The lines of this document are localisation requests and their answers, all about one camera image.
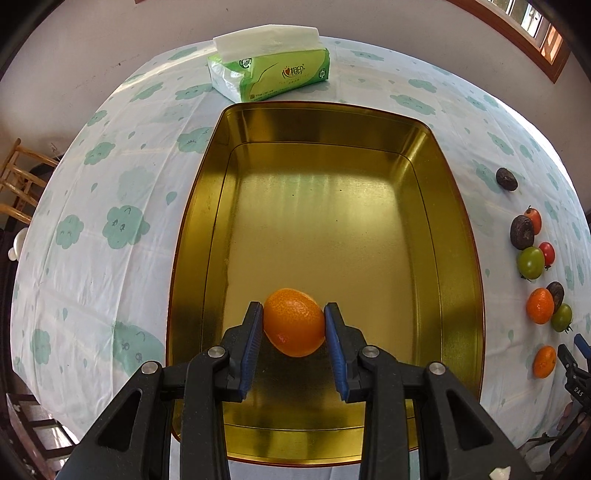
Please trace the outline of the orange mandarin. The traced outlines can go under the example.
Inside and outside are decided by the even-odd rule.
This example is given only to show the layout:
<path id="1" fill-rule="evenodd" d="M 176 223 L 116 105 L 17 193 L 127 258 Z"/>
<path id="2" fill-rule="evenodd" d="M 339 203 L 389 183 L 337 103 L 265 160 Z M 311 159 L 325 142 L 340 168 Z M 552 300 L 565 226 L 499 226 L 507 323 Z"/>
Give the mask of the orange mandarin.
<path id="1" fill-rule="evenodd" d="M 284 355 L 307 357 L 325 341 L 324 312 L 308 294 L 283 288 L 263 304 L 263 331 Z"/>
<path id="2" fill-rule="evenodd" d="M 547 378 L 555 369 L 557 362 L 556 350 L 551 345 L 541 347 L 535 355 L 532 373 L 535 378 Z"/>
<path id="3" fill-rule="evenodd" d="M 546 288 L 535 289 L 526 302 L 526 313 L 528 318 L 538 325 L 549 322 L 554 314 L 554 299 L 551 292 Z"/>

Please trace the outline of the red tomato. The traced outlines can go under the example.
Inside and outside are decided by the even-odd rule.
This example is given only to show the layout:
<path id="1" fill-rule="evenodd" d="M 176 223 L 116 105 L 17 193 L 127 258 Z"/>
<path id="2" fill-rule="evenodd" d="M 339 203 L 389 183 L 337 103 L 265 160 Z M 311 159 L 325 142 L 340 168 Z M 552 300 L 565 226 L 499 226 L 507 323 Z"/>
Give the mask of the red tomato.
<path id="1" fill-rule="evenodd" d="M 542 216 L 539 210 L 529 206 L 524 212 L 524 215 L 530 219 L 534 235 L 538 235 L 542 230 Z"/>
<path id="2" fill-rule="evenodd" d="M 541 242 L 538 248 L 542 251 L 544 256 L 544 268 L 548 270 L 556 259 L 556 252 L 553 245 L 550 242 Z"/>

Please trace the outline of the wooden stool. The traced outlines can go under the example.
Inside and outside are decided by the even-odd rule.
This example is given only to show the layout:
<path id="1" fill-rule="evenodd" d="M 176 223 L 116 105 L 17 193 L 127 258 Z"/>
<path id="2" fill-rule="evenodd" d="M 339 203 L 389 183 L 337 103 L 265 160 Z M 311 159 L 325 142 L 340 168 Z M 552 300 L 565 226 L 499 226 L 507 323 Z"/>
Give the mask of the wooden stool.
<path id="1" fill-rule="evenodd" d="M 14 197 L 12 203 L 1 201 L 1 213 L 29 225 L 32 215 L 27 210 L 35 211 L 47 181 L 20 166 L 18 161 L 21 157 L 38 161 L 40 166 L 48 167 L 50 172 L 57 168 L 59 161 L 25 147 L 22 140 L 17 138 L 1 162 L 1 193 Z"/>

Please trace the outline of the dark wooden chair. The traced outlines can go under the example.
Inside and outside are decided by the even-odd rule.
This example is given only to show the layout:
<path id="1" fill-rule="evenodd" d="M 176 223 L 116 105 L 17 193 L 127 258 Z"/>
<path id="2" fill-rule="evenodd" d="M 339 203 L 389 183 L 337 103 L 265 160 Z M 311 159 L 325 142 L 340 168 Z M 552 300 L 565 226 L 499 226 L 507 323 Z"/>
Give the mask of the dark wooden chair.
<path id="1" fill-rule="evenodd" d="M 35 478 L 55 479 L 77 446 L 77 437 L 46 412 L 32 394 L 6 394 L 8 418 Z"/>

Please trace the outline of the green tomato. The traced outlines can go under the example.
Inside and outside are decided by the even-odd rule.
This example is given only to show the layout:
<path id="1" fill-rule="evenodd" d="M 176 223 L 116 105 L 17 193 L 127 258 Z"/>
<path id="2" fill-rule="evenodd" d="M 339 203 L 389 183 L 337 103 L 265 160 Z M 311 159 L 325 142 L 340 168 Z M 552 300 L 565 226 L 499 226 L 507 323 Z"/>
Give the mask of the green tomato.
<path id="1" fill-rule="evenodd" d="M 571 330 L 573 311 L 567 303 L 561 304 L 551 318 L 551 326 L 556 332 L 568 332 Z"/>
<path id="2" fill-rule="evenodd" d="M 538 247 L 528 247 L 518 254 L 516 265 L 523 278 L 527 280 L 536 280 L 544 272 L 544 254 Z"/>

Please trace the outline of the dark passion fruit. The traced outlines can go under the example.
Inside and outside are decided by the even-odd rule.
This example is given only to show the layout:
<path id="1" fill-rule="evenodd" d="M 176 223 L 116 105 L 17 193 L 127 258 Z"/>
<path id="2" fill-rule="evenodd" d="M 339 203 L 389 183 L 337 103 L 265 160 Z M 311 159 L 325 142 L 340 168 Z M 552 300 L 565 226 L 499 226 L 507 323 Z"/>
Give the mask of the dark passion fruit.
<path id="1" fill-rule="evenodd" d="M 518 250 L 525 250 L 534 244 L 535 233 L 532 220 L 526 215 L 516 216 L 510 227 L 511 244 Z"/>
<path id="2" fill-rule="evenodd" d="M 564 300 L 564 287 L 560 282 L 553 281 L 547 285 L 546 289 L 550 292 L 552 296 L 554 302 L 554 312 L 557 312 Z"/>
<path id="3" fill-rule="evenodd" d="M 515 191 L 519 186 L 515 175 L 504 167 L 501 167 L 496 171 L 495 178 L 497 184 L 506 191 Z"/>

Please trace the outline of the red gold toffee tin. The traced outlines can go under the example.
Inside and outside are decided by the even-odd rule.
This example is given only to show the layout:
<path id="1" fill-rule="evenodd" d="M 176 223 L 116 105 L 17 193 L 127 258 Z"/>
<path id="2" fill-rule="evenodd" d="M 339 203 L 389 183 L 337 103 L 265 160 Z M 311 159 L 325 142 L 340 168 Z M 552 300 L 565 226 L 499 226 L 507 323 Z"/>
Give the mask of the red gold toffee tin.
<path id="1" fill-rule="evenodd" d="M 483 382 L 484 294 L 464 202 L 420 120 L 320 102 L 221 112 L 189 195 L 166 353 L 190 360 L 253 301 L 293 288 L 335 302 L 399 361 Z"/>

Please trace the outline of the cloud pattern tablecloth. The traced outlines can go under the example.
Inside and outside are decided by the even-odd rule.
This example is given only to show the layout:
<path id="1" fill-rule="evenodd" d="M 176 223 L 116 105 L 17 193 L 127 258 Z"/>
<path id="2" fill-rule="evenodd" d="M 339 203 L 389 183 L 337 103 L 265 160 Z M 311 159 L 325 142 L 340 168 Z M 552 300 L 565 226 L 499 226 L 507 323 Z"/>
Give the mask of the cloud pattern tablecloth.
<path id="1" fill-rule="evenodd" d="M 359 106 L 427 124 L 447 158 L 472 228 L 484 294 L 484 407 L 516 445 L 551 429 L 567 404 L 565 372 L 532 365 L 545 346 L 571 344 L 532 322 L 530 294 L 560 282 L 575 332 L 590 331 L 590 233 L 572 182 L 536 129 L 470 82 L 382 47 L 327 39 L 329 79 L 276 102 Z M 11 359 L 38 402 L 86 433 L 146 361 L 167 361 L 174 258 L 198 167 L 221 112 L 202 42 L 144 64 L 99 107 L 53 173 L 16 273 Z M 515 191 L 496 182 L 504 167 Z M 553 265 L 523 278 L 513 219 L 542 216 L 534 244 Z"/>

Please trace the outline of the wooden framed window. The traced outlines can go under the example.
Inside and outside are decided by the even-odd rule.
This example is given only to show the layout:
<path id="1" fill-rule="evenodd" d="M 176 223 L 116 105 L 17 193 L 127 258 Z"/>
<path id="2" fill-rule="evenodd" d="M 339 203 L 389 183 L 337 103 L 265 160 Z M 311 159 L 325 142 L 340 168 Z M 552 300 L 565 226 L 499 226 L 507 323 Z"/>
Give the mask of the wooden framed window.
<path id="1" fill-rule="evenodd" d="M 556 83 L 570 48 L 556 27 L 526 0 L 449 0 L 494 29 Z"/>

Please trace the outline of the green tissue pack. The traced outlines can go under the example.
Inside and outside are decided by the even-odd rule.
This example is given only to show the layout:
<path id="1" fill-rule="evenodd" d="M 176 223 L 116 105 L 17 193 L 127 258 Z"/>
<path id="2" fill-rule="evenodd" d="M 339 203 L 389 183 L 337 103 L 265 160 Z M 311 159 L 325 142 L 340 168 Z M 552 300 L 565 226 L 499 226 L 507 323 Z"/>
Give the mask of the green tissue pack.
<path id="1" fill-rule="evenodd" d="M 318 29 L 261 25 L 220 35 L 207 58 L 212 86 L 235 103 L 262 101 L 329 79 Z"/>

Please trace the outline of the white bear toy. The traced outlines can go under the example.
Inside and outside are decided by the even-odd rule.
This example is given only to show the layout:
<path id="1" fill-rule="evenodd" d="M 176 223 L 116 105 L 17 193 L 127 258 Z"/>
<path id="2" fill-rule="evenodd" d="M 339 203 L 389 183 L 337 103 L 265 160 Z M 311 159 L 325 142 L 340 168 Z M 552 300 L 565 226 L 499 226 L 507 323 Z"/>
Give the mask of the white bear toy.
<path id="1" fill-rule="evenodd" d="M 21 253 L 22 253 L 22 249 L 23 249 L 23 245 L 24 245 L 24 241 L 25 241 L 27 232 L 28 232 L 28 229 L 23 228 L 16 234 L 16 236 L 13 240 L 13 245 L 8 251 L 8 258 L 10 261 L 18 261 L 19 260 Z"/>

